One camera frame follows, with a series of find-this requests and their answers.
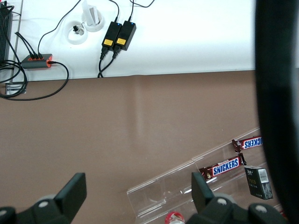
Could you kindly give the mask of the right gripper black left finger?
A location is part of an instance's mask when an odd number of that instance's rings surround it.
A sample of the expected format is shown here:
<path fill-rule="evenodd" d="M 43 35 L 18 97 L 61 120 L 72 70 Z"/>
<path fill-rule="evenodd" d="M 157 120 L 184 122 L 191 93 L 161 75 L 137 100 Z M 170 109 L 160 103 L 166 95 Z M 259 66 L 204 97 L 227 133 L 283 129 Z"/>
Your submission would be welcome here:
<path fill-rule="evenodd" d="M 0 208 L 2 224 L 70 224 L 87 196 L 85 173 L 76 173 L 54 196 L 17 213 L 14 207 Z"/>

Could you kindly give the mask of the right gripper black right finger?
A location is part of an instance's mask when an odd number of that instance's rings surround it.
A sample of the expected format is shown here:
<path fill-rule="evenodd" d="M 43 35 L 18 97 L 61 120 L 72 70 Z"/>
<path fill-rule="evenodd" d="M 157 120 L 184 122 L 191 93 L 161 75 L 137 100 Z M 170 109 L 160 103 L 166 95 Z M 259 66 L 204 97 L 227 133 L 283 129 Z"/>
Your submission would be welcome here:
<path fill-rule="evenodd" d="M 197 213 L 187 224 L 287 224 L 275 208 L 267 204 L 251 204 L 243 209 L 228 195 L 215 196 L 200 173 L 192 173 L 192 199 Z"/>

